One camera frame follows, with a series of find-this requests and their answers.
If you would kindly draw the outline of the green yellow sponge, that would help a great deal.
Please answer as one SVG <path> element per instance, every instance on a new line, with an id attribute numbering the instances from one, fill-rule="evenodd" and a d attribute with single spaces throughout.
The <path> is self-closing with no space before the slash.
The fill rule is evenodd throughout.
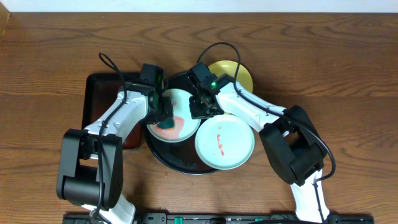
<path id="1" fill-rule="evenodd" d="M 161 130 L 173 130 L 175 129 L 175 121 L 173 118 L 170 118 L 166 121 L 161 121 L 156 124 L 156 127 Z"/>

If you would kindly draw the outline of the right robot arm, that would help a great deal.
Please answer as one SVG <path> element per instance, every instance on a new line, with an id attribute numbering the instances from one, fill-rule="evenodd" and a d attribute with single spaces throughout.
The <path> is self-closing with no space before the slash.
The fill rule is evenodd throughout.
<path id="1" fill-rule="evenodd" d="M 321 139 L 308 114 L 299 106 L 286 109 L 268 103 L 239 83 L 212 83 L 199 87 L 190 97 L 194 119 L 204 119 L 195 137 L 199 158 L 208 166 L 234 169 L 248 160 L 254 148 L 249 129 L 258 132 L 274 172 L 290 185 L 297 218 L 323 223 L 330 211 L 325 204 L 322 181 L 336 168 L 322 174 L 330 148 Z"/>

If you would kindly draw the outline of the light blue plate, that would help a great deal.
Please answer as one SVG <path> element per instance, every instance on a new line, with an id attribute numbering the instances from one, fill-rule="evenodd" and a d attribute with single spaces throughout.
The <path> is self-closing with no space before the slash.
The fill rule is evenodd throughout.
<path id="1" fill-rule="evenodd" d="M 254 146 L 252 128 L 231 114 L 206 120 L 195 136 L 195 149 L 199 158 L 218 170 L 241 166 L 250 158 Z"/>
<path id="2" fill-rule="evenodd" d="M 160 128 L 158 124 L 149 124 L 147 128 L 158 140 L 168 143 L 181 142 L 190 138 L 199 128 L 201 120 L 193 119 L 190 112 L 189 99 L 192 94 L 181 89 L 169 89 L 163 93 L 171 99 L 174 116 L 172 128 Z"/>

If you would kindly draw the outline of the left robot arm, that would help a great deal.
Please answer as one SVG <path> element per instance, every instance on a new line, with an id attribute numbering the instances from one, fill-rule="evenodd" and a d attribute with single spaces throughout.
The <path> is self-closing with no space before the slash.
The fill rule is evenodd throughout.
<path id="1" fill-rule="evenodd" d="M 135 206 L 122 195 L 123 143 L 138 123 L 155 124 L 173 115 L 163 84 L 125 83 L 114 103 L 84 129 L 62 139 L 57 197 L 90 211 L 106 223 L 132 223 Z"/>

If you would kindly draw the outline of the light blue plate front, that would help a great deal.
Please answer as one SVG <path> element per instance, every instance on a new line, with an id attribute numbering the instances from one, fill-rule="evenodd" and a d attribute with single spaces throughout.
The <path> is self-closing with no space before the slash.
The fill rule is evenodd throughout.
<path id="1" fill-rule="evenodd" d="M 218 170 L 241 166 L 250 158 L 254 146 L 252 128 L 231 114 L 206 120 L 195 136 L 195 149 L 199 158 Z"/>

